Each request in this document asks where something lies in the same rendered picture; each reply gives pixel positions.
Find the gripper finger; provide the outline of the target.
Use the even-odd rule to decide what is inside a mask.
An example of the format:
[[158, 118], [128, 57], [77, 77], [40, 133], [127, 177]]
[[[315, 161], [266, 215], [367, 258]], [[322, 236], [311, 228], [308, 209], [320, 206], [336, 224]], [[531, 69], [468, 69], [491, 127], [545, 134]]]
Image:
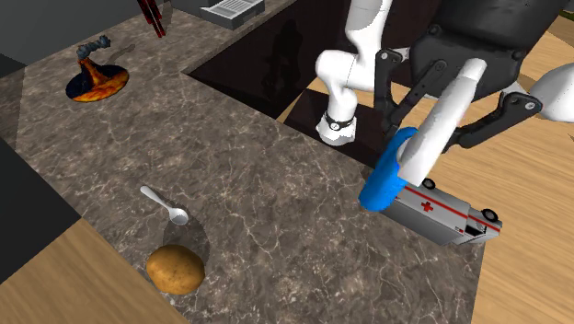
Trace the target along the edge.
[[501, 92], [498, 107], [473, 123], [457, 127], [447, 143], [447, 148], [452, 145], [460, 145], [466, 149], [472, 148], [533, 117], [542, 108], [541, 101], [528, 94]]
[[383, 149], [389, 146], [403, 119], [429, 93], [431, 84], [442, 78], [447, 68], [444, 60], [432, 62], [400, 103], [396, 104], [392, 96], [390, 77], [402, 61], [402, 53], [391, 49], [380, 50], [375, 60], [374, 108], [381, 111], [383, 115], [381, 123], [384, 133]]

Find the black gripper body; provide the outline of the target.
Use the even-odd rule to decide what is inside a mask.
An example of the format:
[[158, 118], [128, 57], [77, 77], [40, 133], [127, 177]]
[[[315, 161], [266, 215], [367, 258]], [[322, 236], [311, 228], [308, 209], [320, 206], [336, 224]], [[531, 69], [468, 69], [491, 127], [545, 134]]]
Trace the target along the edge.
[[522, 61], [568, 0], [441, 0], [429, 26], [409, 49], [413, 83], [439, 60], [446, 68], [426, 93], [439, 97], [464, 63], [487, 63], [475, 100], [516, 81]]

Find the white toy ambulance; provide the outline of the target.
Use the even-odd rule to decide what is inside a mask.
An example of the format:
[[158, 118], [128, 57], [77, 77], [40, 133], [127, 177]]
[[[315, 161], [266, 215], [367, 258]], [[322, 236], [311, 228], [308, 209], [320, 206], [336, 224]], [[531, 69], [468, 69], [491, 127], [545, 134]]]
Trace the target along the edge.
[[477, 210], [429, 178], [408, 184], [382, 214], [439, 246], [484, 243], [503, 226], [493, 210]]

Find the dark robot stand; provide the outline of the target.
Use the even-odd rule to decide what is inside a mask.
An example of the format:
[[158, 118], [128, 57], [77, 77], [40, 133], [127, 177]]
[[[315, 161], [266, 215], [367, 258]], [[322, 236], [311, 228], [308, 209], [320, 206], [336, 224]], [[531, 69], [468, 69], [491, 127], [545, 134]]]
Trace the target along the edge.
[[[190, 77], [235, 98], [253, 109], [278, 118], [302, 92], [302, 102], [286, 124], [320, 141], [316, 125], [327, 108], [328, 96], [304, 90], [316, 78], [316, 58], [327, 49], [356, 53], [344, 27], [351, 0], [296, 0], [201, 66]], [[383, 47], [408, 47], [429, 26], [442, 0], [393, 0], [382, 37]], [[381, 116], [356, 109], [354, 142], [335, 147], [374, 168], [383, 135]]]

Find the grey white appliance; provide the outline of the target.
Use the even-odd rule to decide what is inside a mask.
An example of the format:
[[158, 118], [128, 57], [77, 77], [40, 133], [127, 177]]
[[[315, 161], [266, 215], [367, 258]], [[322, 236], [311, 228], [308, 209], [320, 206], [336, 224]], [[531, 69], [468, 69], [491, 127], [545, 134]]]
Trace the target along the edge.
[[213, 24], [234, 30], [265, 11], [265, 0], [221, 0], [201, 7], [201, 17]]

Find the white spoon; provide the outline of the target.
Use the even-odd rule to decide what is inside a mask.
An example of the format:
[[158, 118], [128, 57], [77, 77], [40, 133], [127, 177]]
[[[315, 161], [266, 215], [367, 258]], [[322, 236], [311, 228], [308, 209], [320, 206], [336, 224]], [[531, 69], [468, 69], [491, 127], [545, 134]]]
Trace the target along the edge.
[[151, 188], [148, 186], [141, 186], [140, 192], [150, 198], [151, 200], [159, 203], [168, 211], [169, 220], [178, 225], [183, 226], [189, 221], [189, 216], [187, 212], [181, 208], [172, 207], [167, 202], [164, 201], [158, 194], [156, 194]]

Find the red and black object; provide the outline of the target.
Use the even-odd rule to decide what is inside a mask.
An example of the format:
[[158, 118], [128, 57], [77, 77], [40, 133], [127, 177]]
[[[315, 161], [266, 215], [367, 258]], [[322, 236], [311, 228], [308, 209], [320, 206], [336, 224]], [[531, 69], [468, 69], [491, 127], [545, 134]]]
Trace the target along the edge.
[[136, 0], [140, 6], [143, 15], [148, 24], [154, 27], [155, 33], [158, 38], [166, 35], [166, 32], [161, 24], [162, 15], [158, 9], [155, 0]]

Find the brown potato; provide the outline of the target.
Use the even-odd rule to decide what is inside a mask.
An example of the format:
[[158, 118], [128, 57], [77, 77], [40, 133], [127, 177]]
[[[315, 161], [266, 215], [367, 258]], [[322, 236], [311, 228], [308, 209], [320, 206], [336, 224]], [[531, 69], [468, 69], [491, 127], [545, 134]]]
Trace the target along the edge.
[[145, 269], [156, 288], [172, 295], [195, 291], [206, 275], [202, 259], [180, 245], [158, 248], [149, 256]]

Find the orange volcano figure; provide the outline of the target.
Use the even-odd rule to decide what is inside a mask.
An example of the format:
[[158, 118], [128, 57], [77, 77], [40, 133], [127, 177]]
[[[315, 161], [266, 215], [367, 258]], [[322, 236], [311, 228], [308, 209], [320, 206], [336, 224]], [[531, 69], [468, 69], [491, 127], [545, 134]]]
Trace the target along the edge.
[[108, 48], [110, 39], [101, 35], [97, 40], [78, 46], [77, 63], [81, 72], [65, 88], [66, 96], [76, 102], [94, 102], [121, 91], [130, 79], [129, 72], [115, 64], [100, 65], [89, 58], [90, 53]]

